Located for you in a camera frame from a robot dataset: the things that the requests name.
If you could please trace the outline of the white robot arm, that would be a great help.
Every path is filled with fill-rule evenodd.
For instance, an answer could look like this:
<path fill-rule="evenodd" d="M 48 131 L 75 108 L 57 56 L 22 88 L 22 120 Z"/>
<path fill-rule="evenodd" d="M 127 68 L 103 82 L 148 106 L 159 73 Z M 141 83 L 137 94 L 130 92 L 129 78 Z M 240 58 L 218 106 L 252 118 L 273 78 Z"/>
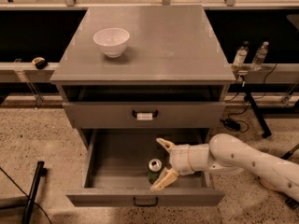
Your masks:
<path fill-rule="evenodd" d="M 230 134 L 216 134 L 207 144 L 193 146 L 175 145 L 163 138 L 156 141 L 168 152 L 171 168 L 162 170 L 151 191 L 164 189 L 180 175 L 199 171 L 229 174 L 244 169 L 299 201 L 298 164 L 264 153 Z"/>

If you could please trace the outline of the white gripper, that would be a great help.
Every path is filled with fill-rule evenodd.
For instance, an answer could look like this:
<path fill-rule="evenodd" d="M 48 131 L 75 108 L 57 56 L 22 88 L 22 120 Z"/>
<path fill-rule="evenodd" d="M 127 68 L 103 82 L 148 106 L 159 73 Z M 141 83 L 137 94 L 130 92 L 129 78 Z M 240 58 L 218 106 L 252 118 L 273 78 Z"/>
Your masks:
<path fill-rule="evenodd" d="M 163 138 L 156 141 L 170 153 L 171 169 L 164 168 L 158 179 L 151 185 L 151 191 L 160 191 L 178 179 L 178 175 L 191 175 L 199 171 L 208 171 L 214 162 L 209 145 L 178 145 Z"/>

